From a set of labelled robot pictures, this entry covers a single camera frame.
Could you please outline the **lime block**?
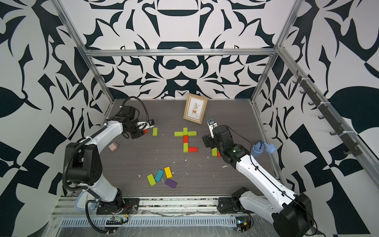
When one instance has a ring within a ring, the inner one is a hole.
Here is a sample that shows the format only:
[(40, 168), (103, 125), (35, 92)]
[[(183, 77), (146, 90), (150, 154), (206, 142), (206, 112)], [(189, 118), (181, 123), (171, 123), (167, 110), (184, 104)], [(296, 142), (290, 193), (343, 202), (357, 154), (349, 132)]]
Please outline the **lime block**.
[(175, 137), (183, 137), (184, 133), (183, 132), (174, 132)]
[(188, 143), (184, 143), (183, 144), (183, 152), (184, 153), (188, 153), (189, 152), (189, 145), (188, 145)]
[(157, 183), (156, 183), (156, 180), (155, 180), (155, 178), (154, 178), (154, 176), (152, 175), (152, 174), (149, 174), (148, 176), (147, 176), (147, 179), (148, 179), (148, 182), (149, 182), (149, 184), (153, 187), (153, 186), (155, 186)]
[(218, 150), (217, 150), (217, 148), (213, 148), (212, 149), (212, 156), (213, 157), (217, 157), (218, 156)]
[(189, 131), (188, 132), (188, 136), (191, 137), (191, 136), (197, 136), (197, 132), (196, 131)]
[(153, 136), (156, 137), (158, 135), (158, 128), (154, 127), (153, 128)]
[(184, 135), (184, 136), (188, 136), (188, 134), (189, 134), (189, 133), (188, 133), (188, 128), (187, 128), (187, 127), (184, 127), (184, 128), (183, 128), (183, 135)]

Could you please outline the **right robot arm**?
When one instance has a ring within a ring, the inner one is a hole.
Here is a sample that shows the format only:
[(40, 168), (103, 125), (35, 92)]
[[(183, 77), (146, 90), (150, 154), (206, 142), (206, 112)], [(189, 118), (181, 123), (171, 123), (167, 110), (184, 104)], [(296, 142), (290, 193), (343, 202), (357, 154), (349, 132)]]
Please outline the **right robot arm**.
[(281, 237), (302, 237), (316, 227), (312, 204), (305, 194), (297, 195), (268, 173), (241, 144), (233, 141), (227, 125), (209, 124), (205, 147), (216, 148), (224, 162), (247, 177), (264, 195), (260, 198), (246, 188), (233, 194), (239, 212), (253, 212), (270, 222)]

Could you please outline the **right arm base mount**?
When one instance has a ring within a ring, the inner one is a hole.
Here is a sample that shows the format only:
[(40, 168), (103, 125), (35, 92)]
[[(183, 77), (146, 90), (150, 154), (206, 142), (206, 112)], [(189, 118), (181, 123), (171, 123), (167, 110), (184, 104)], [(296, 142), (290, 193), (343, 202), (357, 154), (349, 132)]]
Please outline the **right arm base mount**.
[(218, 205), (217, 210), (221, 214), (228, 214), (228, 213), (252, 213), (252, 211), (249, 211), (245, 209), (240, 201), (240, 198), (238, 197), (221, 197), (218, 198)]

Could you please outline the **lime block top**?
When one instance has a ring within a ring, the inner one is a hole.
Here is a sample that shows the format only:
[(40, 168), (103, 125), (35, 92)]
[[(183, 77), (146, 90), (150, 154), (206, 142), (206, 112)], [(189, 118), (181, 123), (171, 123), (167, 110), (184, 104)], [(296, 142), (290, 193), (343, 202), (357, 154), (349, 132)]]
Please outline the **lime block top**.
[(183, 132), (174, 132), (175, 137), (183, 137), (184, 133)]

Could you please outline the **yellow block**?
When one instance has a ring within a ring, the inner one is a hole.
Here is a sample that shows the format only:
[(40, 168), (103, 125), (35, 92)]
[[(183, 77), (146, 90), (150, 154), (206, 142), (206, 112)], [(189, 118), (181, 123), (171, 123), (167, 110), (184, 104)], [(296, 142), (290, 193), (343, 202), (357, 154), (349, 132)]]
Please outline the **yellow block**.
[(171, 168), (169, 166), (164, 169), (164, 172), (167, 179), (171, 179), (173, 177)]

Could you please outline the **teal block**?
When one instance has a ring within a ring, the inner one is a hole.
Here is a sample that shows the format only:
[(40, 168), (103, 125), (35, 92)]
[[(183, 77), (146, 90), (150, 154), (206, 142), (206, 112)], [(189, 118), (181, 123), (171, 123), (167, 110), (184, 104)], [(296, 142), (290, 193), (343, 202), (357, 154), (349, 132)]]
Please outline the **teal block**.
[(162, 180), (162, 177), (164, 175), (164, 171), (163, 170), (159, 170), (155, 176), (155, 181), (156, 182), (160, 182)]

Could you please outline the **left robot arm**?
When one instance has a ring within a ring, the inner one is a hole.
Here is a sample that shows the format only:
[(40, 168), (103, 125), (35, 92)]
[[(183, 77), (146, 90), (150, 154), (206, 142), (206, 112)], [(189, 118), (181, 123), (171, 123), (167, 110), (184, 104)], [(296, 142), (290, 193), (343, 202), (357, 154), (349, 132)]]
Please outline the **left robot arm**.
[(100, 153), (119, 135), (128, 134), (127, 138), (136, 139), (143, 136), (146, 129), (155, 126), (154, 120), (149, 116), (146, 121), (139, 121), (138, 114), (138, 109), (122, 106), (93, 135), (67, 145), (62, 174), (65, 190), (83, 190), (93, 195), (96, 201), (116, 209), (123, 208), (122, 192), (103, 175)]

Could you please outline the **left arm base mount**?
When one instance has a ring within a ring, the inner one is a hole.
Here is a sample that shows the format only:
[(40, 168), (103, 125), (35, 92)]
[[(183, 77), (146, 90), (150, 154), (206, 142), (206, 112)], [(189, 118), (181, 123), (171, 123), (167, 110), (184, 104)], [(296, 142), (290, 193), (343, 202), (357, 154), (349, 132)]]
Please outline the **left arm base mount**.
[(98, 205), (97, 215), (117, 215), (117, 214), (135, 214), (139, 209), (139, 198), (123, 198), (117, 202), (103, 202)]

